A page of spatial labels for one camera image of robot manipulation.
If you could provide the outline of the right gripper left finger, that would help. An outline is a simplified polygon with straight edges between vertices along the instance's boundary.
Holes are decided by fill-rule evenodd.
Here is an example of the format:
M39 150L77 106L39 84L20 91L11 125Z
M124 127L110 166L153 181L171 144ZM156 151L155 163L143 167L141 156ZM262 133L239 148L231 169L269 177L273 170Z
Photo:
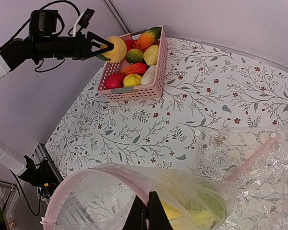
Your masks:
M123 230L147 230L146 214L145 204L136 196L123 226Z

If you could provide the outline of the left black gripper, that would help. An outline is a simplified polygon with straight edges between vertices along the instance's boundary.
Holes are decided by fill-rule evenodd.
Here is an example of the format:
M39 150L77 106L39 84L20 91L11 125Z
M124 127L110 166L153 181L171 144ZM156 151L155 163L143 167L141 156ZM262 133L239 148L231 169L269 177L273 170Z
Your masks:
M73 60L86 60L88 58L97 57L100 60L111 60L103 55L103 53L111 51L114 45L108 40L92 33L87 34L77 33L74 37L74 55ZM105 48L92 51L92 46L101 48L101 45L105 45Z

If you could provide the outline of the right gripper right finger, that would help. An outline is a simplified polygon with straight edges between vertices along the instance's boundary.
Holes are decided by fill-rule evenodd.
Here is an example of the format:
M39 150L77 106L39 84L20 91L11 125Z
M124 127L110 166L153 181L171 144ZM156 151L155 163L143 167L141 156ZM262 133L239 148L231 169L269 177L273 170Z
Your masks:
M148 229L173 230L156 191L149 193Z

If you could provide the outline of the yellow plush peach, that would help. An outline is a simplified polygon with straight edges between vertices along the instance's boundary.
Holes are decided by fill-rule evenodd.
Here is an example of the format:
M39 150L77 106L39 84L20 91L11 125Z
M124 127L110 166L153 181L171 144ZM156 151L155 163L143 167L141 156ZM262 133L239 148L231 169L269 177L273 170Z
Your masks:
M107 63L117 63L122 61L127 53L125 42L118 36L110 36L107 38L107 41L114 45L113 49L98 55L97 58L106 61Z

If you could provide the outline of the yellow plush banana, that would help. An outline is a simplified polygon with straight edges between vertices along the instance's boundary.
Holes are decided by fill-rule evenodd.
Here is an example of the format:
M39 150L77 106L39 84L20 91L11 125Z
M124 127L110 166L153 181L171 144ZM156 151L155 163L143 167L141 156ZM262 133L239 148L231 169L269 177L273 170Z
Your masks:
M217 217L211 211L192 211L187 214L163 200L161 204L174 230L210 230L217 222Z

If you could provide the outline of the pink dotted zip bag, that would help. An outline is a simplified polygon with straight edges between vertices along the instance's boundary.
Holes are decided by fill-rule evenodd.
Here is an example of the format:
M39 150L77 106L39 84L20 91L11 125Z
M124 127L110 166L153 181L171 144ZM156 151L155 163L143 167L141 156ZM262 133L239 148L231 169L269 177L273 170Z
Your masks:
M64 179L41 224L46 230L215 230L236 197L226 180L110 163Z

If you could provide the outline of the green plush pepper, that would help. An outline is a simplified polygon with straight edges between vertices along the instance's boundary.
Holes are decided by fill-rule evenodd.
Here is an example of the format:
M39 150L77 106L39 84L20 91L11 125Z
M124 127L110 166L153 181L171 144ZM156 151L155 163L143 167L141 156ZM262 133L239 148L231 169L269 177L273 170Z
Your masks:
M191 211L211 211L220 221L227 215L226 203L216 187L207 182L197 183L195 192L186 198L182 205Z

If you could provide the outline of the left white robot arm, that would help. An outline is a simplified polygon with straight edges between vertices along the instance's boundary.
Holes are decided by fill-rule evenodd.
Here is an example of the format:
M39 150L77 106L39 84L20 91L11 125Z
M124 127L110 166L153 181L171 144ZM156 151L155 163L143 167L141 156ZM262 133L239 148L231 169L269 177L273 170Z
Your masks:
M31 12L30 18L21 26L22 29L29 27L27 38L18 39L13 35L0 47L0 80L27 59L33 60L38 66L41 66L46 58L65 61L66 58L86 60L98 57L100 60L107 60L102 55L112 51L114 44L92 32L81 32L88 27L95 11L86 9L81 13L74 3L67 0L66 3L76 10L78 18L72 28L72 35L61 36L62 31L57 31L57 23L60 22L63 30L64 20L57 10L48 9L56 3L55 0Z

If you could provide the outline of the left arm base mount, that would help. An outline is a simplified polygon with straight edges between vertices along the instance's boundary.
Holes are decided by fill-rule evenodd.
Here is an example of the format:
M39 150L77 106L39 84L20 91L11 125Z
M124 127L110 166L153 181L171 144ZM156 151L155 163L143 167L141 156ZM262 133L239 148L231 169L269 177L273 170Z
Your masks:
M55 174L47 157L44 157L40 163L34 163L34 161L26 155L24 158L25 171L18 177L32 186L37 187L39 193L45 199L50 199L61 183L61 178Z

